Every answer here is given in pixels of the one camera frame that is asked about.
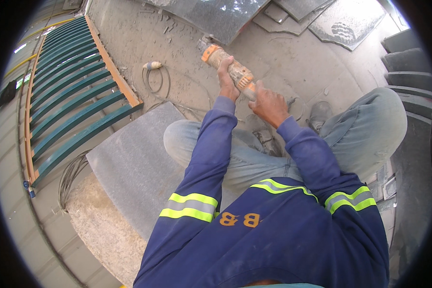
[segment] blue long-sleeve shirt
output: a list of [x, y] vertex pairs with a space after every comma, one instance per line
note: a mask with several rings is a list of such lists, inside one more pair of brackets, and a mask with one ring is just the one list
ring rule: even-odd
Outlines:
[[235, 105], [219, 96], [182, 183], [158, 218], [134, 287], [242, 287], [253, 281], [386, 287], [386, 233], [369, 189], [327, 143], [289, 117], [277, 129], [304, 182], [253, 183], [219, 214]]

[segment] work boot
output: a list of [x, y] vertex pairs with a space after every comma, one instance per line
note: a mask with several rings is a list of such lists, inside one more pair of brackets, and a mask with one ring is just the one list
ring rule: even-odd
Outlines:
[[246, 127], [258, 138], [265, 151], [270, 156], [282, 157], [282, 148], [277, 139], [272, 135], [269, 125], [258, 115], [250, 114], [245, 119]]
[[309, 127], [320, 134], [323, 124], [333, 115], [331, 105], [328, 101], [319, 101], [312, 106], [311, 116], [306, 120]]

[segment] orange angle grinder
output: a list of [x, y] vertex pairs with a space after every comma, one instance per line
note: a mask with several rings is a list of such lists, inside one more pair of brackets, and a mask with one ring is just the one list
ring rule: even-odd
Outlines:
[[[198, 41], [197, 48], [202, 53], [202, 61], [215, 69], [219, 68], [219, 64], [221, 64], [224, 58], [230, 56], [221, 46], [213, 43], [212, 38], [208, 36], [204, 36]], [[228, 72], [237, 89], [245, 94], [248, 99], [255, 101], [256, 96], [254, 92], [256, 85], [254, 84], [253, 73], [235, 59], [234, 62], [229, 65]]]

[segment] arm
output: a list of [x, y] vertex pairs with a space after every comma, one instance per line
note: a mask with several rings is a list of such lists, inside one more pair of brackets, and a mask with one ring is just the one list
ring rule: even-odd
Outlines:
[[227, 73], [232, 61], [233, 57], [221, 62], [220, 96], [203, 119], [183, 181], [158, 217], [135, 282], [173, 259], [219, 212], [232, 129], [237, 125], [235, 101], [240, 95]]
[[378, 262], [388, 264], [386, 233], [368, 187], [356, 174], [342, 172], [328, 144], [310, 128], [296, 123], [282, 95], [264, 89], [260, 81], [256, 88], [257, 100], [249, 106], [277, 128], [305, 186], [348, 239], [363, 245]]

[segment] jeans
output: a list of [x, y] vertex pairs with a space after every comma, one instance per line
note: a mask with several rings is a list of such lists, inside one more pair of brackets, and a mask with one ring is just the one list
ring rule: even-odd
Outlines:
[[[167, 153], [187, 167], [197, 142], [201, 122], [179, 120], [163, 135]], [[342, 171], [356, 173], [365, 181], [392, 156], [407, 128], [405, 109], [391, 89], [376, 88], [358, 99], [346, 111], [329, 118], [320, 130]], [[230, 163], [222, 186], [245, 191], [258, 181], [290, 177], [302, 181], [291, 158], [266, 154], [251, 131], [234, 129]]]

